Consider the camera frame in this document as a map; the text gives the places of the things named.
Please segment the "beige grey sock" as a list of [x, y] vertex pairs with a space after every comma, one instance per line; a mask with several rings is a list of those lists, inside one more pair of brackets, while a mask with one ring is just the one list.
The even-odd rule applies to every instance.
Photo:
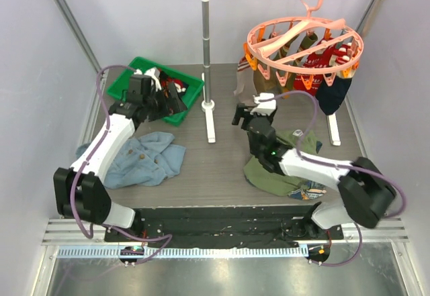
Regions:
[[242, 57], [236, 70], [236, 89], [234, 96], [243, 104], [254, 106], [254, 96], [257, 95], [254, 82], [253, 70], [245, 57]]

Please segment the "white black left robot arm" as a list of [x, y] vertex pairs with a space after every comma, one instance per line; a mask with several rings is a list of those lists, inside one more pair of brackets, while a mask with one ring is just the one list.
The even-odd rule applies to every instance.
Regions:
[[143, 225], [137, 212], [114, 203], [105, 189], [108, 169], [120, 148], [139, 125], [187, 111], [174, 81], [157, 77], [153, 70], [134, 73], [123, 98], [107, 109], [105, 123], [82, 155], [69, 168], [58, 168], [53, 176], [59, 214], [73, 218], [86, 238], [99, 225], [117, 227], [127, 241], [137, 241]]

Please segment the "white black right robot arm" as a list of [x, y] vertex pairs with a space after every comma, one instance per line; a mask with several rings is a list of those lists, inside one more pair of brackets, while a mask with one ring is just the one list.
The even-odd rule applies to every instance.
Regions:
[[396, 198], [393, 185], [368, 158], [331, 160], [282, 142], [271, 125], [276, 111], [266, 103], [254, 107], [239, 103], [232, 124], [246, 131], [250, 153], [267, 172], [311, 180], [339, 192], [339, 200], [312, 208], [303, 223], [304, 233], [317, 239], [329, 228], [349, 222], [375, 228]]

